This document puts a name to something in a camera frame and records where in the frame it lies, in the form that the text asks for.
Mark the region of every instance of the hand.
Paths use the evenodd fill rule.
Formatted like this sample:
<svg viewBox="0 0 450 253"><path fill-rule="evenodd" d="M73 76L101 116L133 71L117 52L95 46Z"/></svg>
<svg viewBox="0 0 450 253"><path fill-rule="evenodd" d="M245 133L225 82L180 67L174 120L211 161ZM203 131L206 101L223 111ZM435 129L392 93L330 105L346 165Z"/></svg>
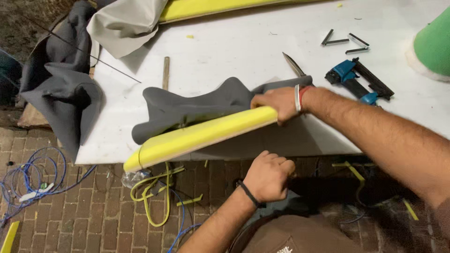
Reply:
<svg viewBox="0 0 450 253"><path fill-rule="evenodd" d="M255 95L250 103L252 109L269 105L278 112L278 125L298 115L295 108L294 88L284 87L267 91L264 95Z"/></svg>
<svg viewBox="0 0 450 253"><path fill-rule="evenodd" d="M286 181L294 170L293 161L266 150L255 158L243 182L258 202L279 201L288 194Z"/></svg>

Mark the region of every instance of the yellow foam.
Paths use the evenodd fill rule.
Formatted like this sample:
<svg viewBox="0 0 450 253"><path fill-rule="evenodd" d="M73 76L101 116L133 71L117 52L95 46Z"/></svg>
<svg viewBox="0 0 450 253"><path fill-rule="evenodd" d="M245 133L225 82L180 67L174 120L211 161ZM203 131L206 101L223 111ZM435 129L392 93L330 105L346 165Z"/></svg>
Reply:
<svg viewBox="0 0 450 253"><path fill-rule="evenodd" d="M260 5L309 1L313 0L170 0L161 14L159 22L182 20Z"/></svg>
<svg viewBox="0 0 450 253"><path fill-rule="evenodd" d="M269 106L234 113L148 139L123 164L126 172L167 161L277 121Z"/></svg>

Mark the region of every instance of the fist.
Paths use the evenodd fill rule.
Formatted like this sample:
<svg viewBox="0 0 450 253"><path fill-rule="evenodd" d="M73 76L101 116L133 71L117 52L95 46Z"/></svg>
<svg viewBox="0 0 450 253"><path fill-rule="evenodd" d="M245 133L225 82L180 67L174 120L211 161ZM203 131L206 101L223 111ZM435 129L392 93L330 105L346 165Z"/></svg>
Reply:
<svg viewBox="0 0 450 253"><path fill-rule="evenodd" d="M258 202L279 201L287 196L286 181L294 170L293 161L263 151L253 161L243 182Z"/></svg>

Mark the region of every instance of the blue wire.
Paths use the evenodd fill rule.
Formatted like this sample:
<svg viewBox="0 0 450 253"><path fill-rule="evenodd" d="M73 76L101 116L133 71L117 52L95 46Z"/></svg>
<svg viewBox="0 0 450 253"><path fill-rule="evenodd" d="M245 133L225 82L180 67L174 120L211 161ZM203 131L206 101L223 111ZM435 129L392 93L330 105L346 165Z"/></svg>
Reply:
<svg viewBox="0 0 450 253"><path fill-rule="evenodd" d="M58 153L63 158L63 164L64 164L63 175L58 184L56 183L56 179L58 178L58 168L57 168L56 162L52 158L47 157L47 156L35 157L35 155L39 151L44 150L44 149L54 149L54 150L58 151ZM41 186L41 173L39 171L39 168L34 164L34 162L39 159L50 160L52 162L54 170L55 170L55 174L54 174L55 178L53 181L54 186L48 192L39 192L39 188ZM3 196L3 199L8 203L8 207L6 208L5 214L0 217L0 227L2 227L7 222L8 219L10 219L10 218L14 217L16 214L18 214L23 208L31 205L35 200L39 200L39 199L45 197L46 195L62 193L62 192L65 192L65 191L75 187L83 179L85 179L96 167L97 167L97 165L91 166L91 168L89 168L89 170L86 171L86 173L81 177L81 179L78 180L75 184L73 184L65 189L57 190L63 183L64 177L66 176L66 171L67 171L66 158L64 157L64 154L55 147L45 147L45 148L38 149L36 152L34 152L31 155L31 157L28 159L28 161L26 163L20 164L17 168L8 171L5 174L5 176L3 177L3 180L0 181L1 194ZM37 172L38 183L39 183L38 189L33 189L32 185L31 185L31 180L30 180L30 176L29 176L30 168ZM16 180L18 179L16 177L16 175L18 175L18 173L23 174L23 183L25 184L27 193L31 193L31 192L36 193L36 195L32 199L25 200L25 201L21 202L20 205L14 204L14 198L19 199L23 196L23 195L20 195L18 192L16 192L17 182L14 179L16 179Z"/></svg>
<svg viewBox="0 0 450 253"><path fill-rule="evenodd" d="M186 228L185 230L181 231L181 229L183 229L183 225L184 225L184 223L185 223L185 204L183 204L183 201L181 200L180 196L179 196L174 190L172 190L172 189L170 189L170 190L177 196L177 198L178 198L178 199L180 200L180 202L181 202L181 206L183 207L183 219L182 219L182 221L181 221L181 226L180 226L180 230L178 231L178 235L176 236L174 242L172 243L172 246L170 246L170 248L169 248L169 250L167 251L167 253L171 253L171 252L172 252L172 249L173 249L173 247L175 246L175 244L176 244L176 242L178 241L178 239L180 238L180 236L186 234L186 232L188 232L189 230L191 230L191 229L193 229L193 228L195 228L195 227L201 226L201 223L199 223L199 224L195 224L195 225L189 226L189 227Z"/></svg>

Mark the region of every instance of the black wristband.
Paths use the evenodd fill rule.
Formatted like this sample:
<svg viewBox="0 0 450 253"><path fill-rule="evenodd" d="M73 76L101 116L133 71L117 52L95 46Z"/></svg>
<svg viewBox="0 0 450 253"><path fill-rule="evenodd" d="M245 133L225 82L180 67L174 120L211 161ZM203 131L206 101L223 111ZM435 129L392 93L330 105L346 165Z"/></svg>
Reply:
<svg viewBox="0 0 450 253"><path fill-rule="evenodd" d="M245 184L241 180L238 180L236 182L236 184L240 185L242 187L242 189L244 189L245 194L247 194L247 196L250 198L250 200L253 202L253 204L255 204L256 208L265 208L266 207L265 203L260 203L256 200L256 198L250 193L248 188L245 186Z"/></svg>

